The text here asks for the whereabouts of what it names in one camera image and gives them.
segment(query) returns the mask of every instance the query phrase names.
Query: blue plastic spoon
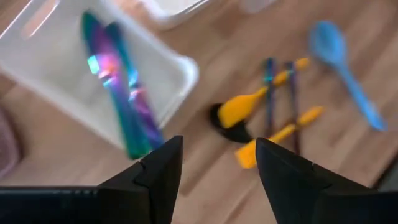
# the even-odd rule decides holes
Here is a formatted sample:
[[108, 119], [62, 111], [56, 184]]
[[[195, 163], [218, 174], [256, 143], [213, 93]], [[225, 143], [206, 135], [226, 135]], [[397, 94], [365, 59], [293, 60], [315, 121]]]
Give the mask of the blue plastic spoon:
[[345, 40], [337, 26], [329, 21], [320, 21], [311, 30], [310, 50], [314, 56], [333, 67], [344, 81], [369, 124], [380, 131], [386, 130], [386, 124], [364, 94], [346, 64]]

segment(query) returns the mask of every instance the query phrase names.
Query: utensil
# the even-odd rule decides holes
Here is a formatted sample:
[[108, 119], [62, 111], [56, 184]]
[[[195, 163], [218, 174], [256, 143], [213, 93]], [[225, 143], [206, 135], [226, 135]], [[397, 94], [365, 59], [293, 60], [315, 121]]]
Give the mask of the utensil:
[[266, 136], [267, 138], [272, 136], [274, 132], [274, 75], [275, 75], [275, 62], [273, 58], [269, 58], [266, 61], [266, 69], [265, 69], [265, 83], [268, 86], [267, 92], [267, 129]]
[[289, 90], [290, 100], [293, 111], [293, 124], [297, 127], [293, 133], [294, 139], [294, 151], [297, 155], [300, 155], [300, 126], [299, 126], [299, 102], [297, 99], [297, 73], [293, 62], [287, 62], [286, 70], [289, 71]]
[[138, 159], [148, 154], [152, 147], [137, 113], [129, 104], [129, 92], [121, 76], [118, 53], [100, 21], [90, 12], [83, 14], [81, 28], [88, 52], [89, 68], [111, 95], [129, 157]]
[[329, 64], [339, 74], [369, 124], [377, 130], [386, 125], [361, 86], [354, 79], [346, 60], [345, 40], [337, 26], [330, 21], [318, 22], [310, 32], [310, 50], [321, 61]]
[[[295, 62], [297, 69], [302, 70], [307, 68], [309, 59], [302, 58]], [[274, 78], [274, 85], [283, 84], [288, 79], [287, 71], [280, 72]], [[218, 110], [218, 117], [221, 125], [224, 128], [230, 128], [239, 121], [246, 119], [253, 111], [258, 99], [266, 94], [268, 86], [262, 87], [257, 92], [251, 95], [239, 95], [228, 100]]]
[[[312, 121], [315, 121], [323, 113], [322, 106], [316, 106], [308, 110], [298, 120], [299, 126], [306, 126]], [[289, 124], [280, 130], [278, 133], [271, 136], [268, 140], [279, 143], [287, 136], [291, 135], [298, 127], [294, 124]], [[256, 165], [256, 140], [252, 140], [239, 150], [235, 152], [235, 156], [238, 159], [240, 165], [245, 169], [251, 169]]]
[[143, 129], [153, 149], [157, 149], [164, 143], [162, 133], [157, 124], [150, 106], [147, 103], [145, 88], [141, 85], [139, 74], [126, 50], [126, 43], [120, 26], [116, 22], [106, 26], [105, 33], [113, 41], [119, 53], [121, 62], [127, 73], [129, 88], [129, 102], [137, 111], [139, 119], [142, 121]]

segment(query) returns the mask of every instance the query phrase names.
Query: wooden surface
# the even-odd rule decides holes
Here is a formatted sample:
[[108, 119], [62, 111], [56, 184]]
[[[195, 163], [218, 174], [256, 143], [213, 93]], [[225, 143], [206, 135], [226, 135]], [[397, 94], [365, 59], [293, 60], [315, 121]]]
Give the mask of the wooden surface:
[[[0, 0], [1, 29], [27, 0]], [[165, 128], [184, 135], [184, 164], [174, 223], [275, 223], [257, 172], [242, 170], [228, 142], [206, 120], [212, 103], [252, 93], [261, 85], [262, 62], [308, 57], [308, 31], [320, 19], [345, 33], [348, 61], [369, 98], [389, 123], [373, 131], [344, 85], [313, 61], [299, 74], [300, 111], [323, 105], [325, 114], [302, 131], [303, 156], [364, 185], [371, 185], [398, 147], [398, 14], [393, 0], [278, 0], [255, 15], [239, 12], [236, 1], [213, 0], [180, 27], [161, 32], [140, 5], [124, 9], [181, 54], [194, 58], [200, 79]], [[124, 153], [18, 84], [2, 77], [0, 104], [17, 127], [24, 160], [1, 185], [99, 184], [133, 162]], [[276, 124], [290, 116], [286, 88], [277, 90]], [[249, 121], [253, 135], [264, 132], [265, 106]], [[290, 149], [289, 141], [283, 145]]]

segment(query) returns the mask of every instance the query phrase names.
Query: white container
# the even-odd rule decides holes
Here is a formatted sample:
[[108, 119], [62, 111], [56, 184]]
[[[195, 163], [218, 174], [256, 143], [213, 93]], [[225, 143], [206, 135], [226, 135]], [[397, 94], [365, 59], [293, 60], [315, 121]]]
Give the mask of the white container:
[[86, 62], [80, 19], [90, 9], [102, 21], [122, 25], [149, 104], [163, 127], [194, 87], [196, 63], [170, 50], [108, 0], [55, 0], [59, 3], [48, 18], [24, 37], [25, 24], [46, 1], [31, 0], [0, 36], [0, 68], [6, 75], [123, 147], [111, 98]]
[[186, 21], [210, 0], [141, 0], [160, 29], [171, 29]]
[[276, 0], [240, 0], [239, 6], [243, 12], [254, 14], [265, 9], [274, 1]]

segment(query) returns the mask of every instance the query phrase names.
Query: blue utensil handle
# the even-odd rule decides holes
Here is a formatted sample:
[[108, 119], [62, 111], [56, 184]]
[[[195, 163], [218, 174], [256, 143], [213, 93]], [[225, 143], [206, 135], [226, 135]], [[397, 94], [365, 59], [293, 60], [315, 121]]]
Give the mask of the blue utensil handle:
[[365, 115], [366, 119], [368, 119], [370, 125], [377, 130], [385, 130], [386, 125], [384, 124], [384, 121], [382, 120], [381, 116], [379, 115], [373, 104], [366, 97], [361, 86], [354, 79], [354, 76], [347, 67], [347, 65], [342, 63], [341, 65], [335, 66], [335, 68], [343, 79], [349, 92], [353, 96], [354, 101], [359, 106], [362, 114]]

